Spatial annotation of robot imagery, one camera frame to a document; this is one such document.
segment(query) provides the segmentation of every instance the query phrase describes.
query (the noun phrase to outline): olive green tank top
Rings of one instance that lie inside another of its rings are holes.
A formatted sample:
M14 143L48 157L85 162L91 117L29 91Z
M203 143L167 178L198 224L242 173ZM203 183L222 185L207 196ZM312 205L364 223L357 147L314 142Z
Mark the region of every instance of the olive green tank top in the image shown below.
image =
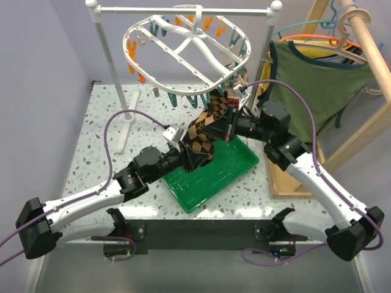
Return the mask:
M374 79L368 64L350 65L311 59L303 55L293 41L271 42L270 53L273 59L271 79L290 85L305 99L315 118L317 138L340 127L346 105ZM309 115L294 94L282 85L270 84L257 106L261 107L269 99L286 105L291 115L290 133L303 142L312 141Z

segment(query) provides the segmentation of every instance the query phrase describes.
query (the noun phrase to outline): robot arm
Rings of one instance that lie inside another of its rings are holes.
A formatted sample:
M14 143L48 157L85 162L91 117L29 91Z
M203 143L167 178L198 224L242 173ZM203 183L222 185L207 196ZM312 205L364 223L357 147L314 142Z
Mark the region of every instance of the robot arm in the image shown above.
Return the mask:
M289 122L290 115L285 106L280 102L268 101L259 118L244 116L230 106L220 119L202 128L202 132L228 142L236 136L266 142L264 151L267 157L308 188L330 215L330 218L324 220L287 208L273 218L275 229L272 232L299 234L327 242L336 255L350 261L377 236L372 225L358 211L369 216L377 226L381 226L384 214L377 207L368 209L320 167L323 175L349 198L354 208L348 206L316 172L308 147L289 134ZM167 153L161 153L153 147L144 148L126 168L114 175L115 181L106 190L96 195L74 202L75 198L82 198L98 190L102 184L43 204L38 198L29 200L19 216L17 226L50 209L55 212L19 233L27 259L47 254L59 243L88 236L118 234L124 222L119 210L97 211L146 193L148 183L178 167L192 172L207 158L207 154L192 151L181 141L183 133L184 130L177 126L169 127L163 134L169 143ZM69 205L56 208L67 201Z

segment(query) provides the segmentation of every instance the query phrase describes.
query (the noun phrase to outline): wooden frame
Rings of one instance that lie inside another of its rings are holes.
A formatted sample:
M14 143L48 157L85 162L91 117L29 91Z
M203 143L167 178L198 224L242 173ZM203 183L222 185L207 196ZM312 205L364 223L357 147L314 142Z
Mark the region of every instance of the wooden frame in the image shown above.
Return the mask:
M312 5L311 12L307 20L313 20L313 16L321 18L323 15L324 3L329 2L327 0L315 0ZM341 6L352 4L352 0L340 0ZM322 15L319 12L312 11L313 9L321 9ZM345 12L356 10L354 6L345 8ZM364 23L360 16L352 16L348 18L348 21L352 27L354 34L365 53L368 64L375 76L380 89L383 92L384 98L387 104L383 106L374 116L372 116L361 128L353 134L334 154L332 154L323 164L323 167L330 173L335 172L353 156L355 156L360 150L365 148L375 138L380 136L383 132L391 126L391 73L384 59L382 58L378 47L372 39L371 34L368 31L367 25ZM303 32L314 33L316 25L307 24L307 27L303 28ZM293 178L281 180L276 178L278 172L273 164L266 164L268 170L269 182L272 190L272 197L308 197L309 192L295 182Z

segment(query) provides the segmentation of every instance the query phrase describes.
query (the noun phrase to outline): speckled table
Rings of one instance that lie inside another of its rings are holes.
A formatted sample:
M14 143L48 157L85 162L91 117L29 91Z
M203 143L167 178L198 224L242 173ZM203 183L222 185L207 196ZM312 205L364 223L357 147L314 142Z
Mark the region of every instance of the speckled table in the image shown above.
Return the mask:
M173 85L173 87L193 89L203 85ZM178 106L174 108L165 92L160 91L160 97L156 98L152 88L149 84L123 85L125 97L128 99L131 98L134 90L140 90L141 97L137 109L154 116L163 124L176 123L187 127L201 111L201 106L193 109L186 98L180 97L178 97ZM119 110L121 107L113 85L93 87L65 188L65 197L95 186L107 178L108 164L103 148L103 129L108 118ZM156 146L163 152L168 150L166 141L161 136L162 129L138 115L131 129L125 152L114 154L121 128L122 119L116 118L108 132L114 170L119 171L126 167L129 161L146 146ZM316 200L271 199L262 145L254 140L244 139L244 141L260 158L259 164L194 212L185 213L161 180L151 184L150 191L146 194L120 205L121 212L126 218L134 219L271 219L284 208L292 207L317 216L326 216L326 211Z

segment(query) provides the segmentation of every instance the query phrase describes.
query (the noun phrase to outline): green tray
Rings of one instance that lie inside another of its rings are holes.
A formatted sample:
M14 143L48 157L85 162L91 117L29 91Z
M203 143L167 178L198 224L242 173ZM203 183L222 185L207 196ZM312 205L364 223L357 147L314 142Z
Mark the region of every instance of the green tray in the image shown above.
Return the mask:
M163 177L185 212L192 212L241 175L258 164L259 158L238 137L229 143L213 143L215 152L211 163L186 173L181 168Z

